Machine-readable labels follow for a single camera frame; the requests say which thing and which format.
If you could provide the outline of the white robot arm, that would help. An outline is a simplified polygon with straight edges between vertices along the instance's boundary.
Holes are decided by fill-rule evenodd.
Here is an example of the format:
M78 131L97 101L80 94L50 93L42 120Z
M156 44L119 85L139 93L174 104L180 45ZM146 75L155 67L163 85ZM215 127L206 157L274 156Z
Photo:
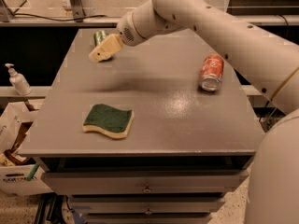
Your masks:
M89 55L94 62L123 46L189 28L284 113L265 135L249 178L244 224L299 224L299 46L204 0L149 0L118 22Z

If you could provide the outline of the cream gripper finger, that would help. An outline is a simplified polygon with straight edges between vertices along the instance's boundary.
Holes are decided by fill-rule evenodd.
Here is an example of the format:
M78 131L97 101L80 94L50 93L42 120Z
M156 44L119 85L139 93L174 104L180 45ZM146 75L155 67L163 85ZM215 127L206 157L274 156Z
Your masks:
M112 57L112 55L110 53L106 52L100 46L97 46L90 52L88 57L91 62L99 63L102 61L109 60Z

